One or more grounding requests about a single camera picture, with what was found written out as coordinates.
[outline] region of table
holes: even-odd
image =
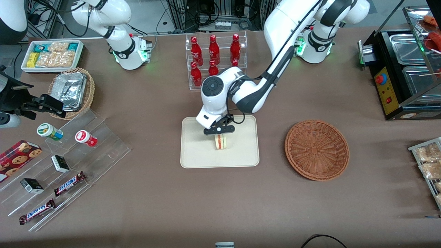
[[[257,119],[260,163],[251,168],[184,169],[181,122],[196,116],[200,92],[189,91],[185,35],[161,36],[152,62],[125,71],[104,39],[83,40],[82,67],[96,83],[92,109],[133,150],[67,209],[36,233],[0,214],[0,247],[299,247],[323,233],[348,247],[439,247],[441,221],[427,184],[407,147],[440,136],[439,120],[385,121],[374,81],[358,68],[357,41],[373,28],[342,28],[321,64],[294,59]],[[271,58],[262,32],[248,32],[248,73]],[[34,95],[54,75],[23,73]],[[300,176],[284,154],[298,121],[337,127],[351,157],[338,178]],[[19,128],[0,129],[0,150],[20,139],[42,143],[39,113]],[[309,247],[339,247],[318,238]]]

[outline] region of clear acrylic shelf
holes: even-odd
[[[219,45],[219,51],[220,51],[220,64],[217,65],[217,68],[219,69],[219,72],[221,72],[223,69],[231,67],[231,61],[230,61],[230,46],[233,40],[233,35],[238,34],[239,35],[239,43],[240,43],[240,61],[238,67],[247,74],[247,68],[248,68],[248,57],[247,57],[247,33],[244,32],[219,32],[219,33],[197,33],[197,34],[187,34],[186,35],[186,42],[185,42],[185,53],[187,56],[187,71],[188,71],[188,82],[190,85],[190,90],[200,90],[201,88],[197,88],[194,86],[193,81],[191,80],[191,67],[190,63],[193,61],[193,57],[191,56],[191,42],[190,38],[195,36],[198,39],[198,44],[201,46],[202,49],[202,58],[204,59],[204,64],[199,67],[202,74],[202,81],[204,81],[208,76],[208,69],[209,69],[209,61],[210,56],[208,52],[208,48],[210,46],[210,35],[216,35],[216,41]]]
[[[98,144],[95,147],[89,147],[75,141],[74,135],[82,129],[97,137]],[[42,216],[37,216],[24,225],[29,231],[38,231],[130,152],[121,139],[107,127],[104,120],[91,110],[76,116],[61,130],[64,133],[61,140],[46,139],[45,144],[41,146],[42,160],[34,165],[28,164],[23,167],[21,174],[16,173],[8,178],[2,183],[5,185],[2,185],[0,189],[1,203],[8,216],[17,219],[17,225],[20,216],[45,204],[51,198],[54,199],[55,209],[46,211]],[[64,156],[71,168],[68,173],[60,173],[55,170],[51,160],[55,154]],[[53,190],[80,171],[83,171],[87,178],[67,192],[55,197]],[[28,193],[20,184],[20,180],[23,178],[37,179],[45,190],[39,195]]]

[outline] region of wicker basket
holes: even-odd
[[[70,69],[70,70],[62,72],[61,74],[63,74],[63,73],[74,73],[74,72],[81,72],[81,73],[83,73],[83,74],[85,74],[87,76],[86,89],[84,90],[84,97],[83,97],[82,107],[77,112],[66,112],[66,117],[65,118],[61,118],[61,117],[59,117],[59,116],[57,116],[55,114],[50,114],[54,118],[63,119],[63,120],[72,120],[75,116],[77,116],[79,113],[81,113],[85,109],[88,109],[92,105],[93,94],[95,93],[95,83],[93,82],[93,78],[83,68]],[[52,92],[52,87],[54,86],[55,78],[54,78],[54,80],[52,80],[52,83],[49,86],[48,94],[51,94],[51,92]]]
[[[349,162],[345,138],[321,120],[306,120],[292,126],[286,135],[285,154],[298,173],[316,181],[338,177]]]

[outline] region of red switch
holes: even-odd
[[[378,77],[375,78],[375,82],[378,84],[381,84],[384,80],[384,77],[382,75],[379,75]]]

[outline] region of yellow control panel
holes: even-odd
[[[380,95],[381,104],[383,105],[386,115],[388,115],[400,105],[398,104],[392,84],[390,83],[386,67],[375,75],[374,80],[375,85],[377,85],[378,94]]]

